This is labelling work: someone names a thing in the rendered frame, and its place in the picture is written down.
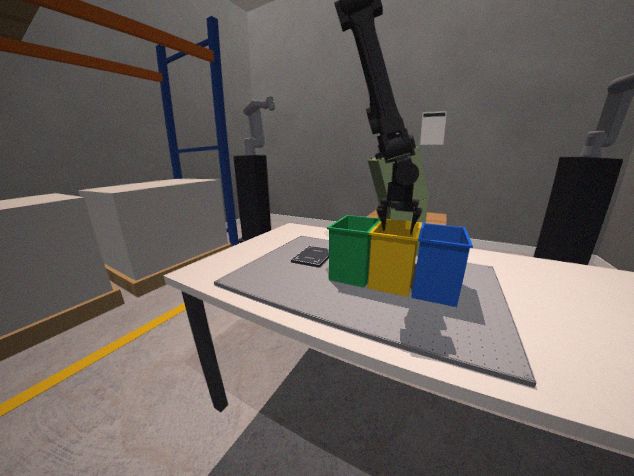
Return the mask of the yellow bin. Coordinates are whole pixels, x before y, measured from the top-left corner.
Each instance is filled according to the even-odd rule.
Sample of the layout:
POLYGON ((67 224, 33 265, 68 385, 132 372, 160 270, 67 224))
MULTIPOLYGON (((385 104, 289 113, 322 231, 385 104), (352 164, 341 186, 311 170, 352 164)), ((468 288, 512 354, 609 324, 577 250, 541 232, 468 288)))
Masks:
POLYGON ((386 219, 371 230, 368 289, 408 297, 422 223, 386 219), (373 233, 374 232, 374 233, 373 233), (397 236, 398 235, 398 236, 397 236), (405 237, 406 236, 406 237, 405 237))

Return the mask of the blue bin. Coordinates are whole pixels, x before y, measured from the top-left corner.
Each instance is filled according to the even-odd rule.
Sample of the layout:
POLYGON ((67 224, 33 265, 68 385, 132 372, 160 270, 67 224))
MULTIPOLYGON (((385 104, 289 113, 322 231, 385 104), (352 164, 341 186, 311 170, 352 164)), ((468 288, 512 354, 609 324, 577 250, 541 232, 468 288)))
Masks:
POLYGON ((412 298, 457 307, 473 248, 466 228, 422 223, 418 241, 412 298))

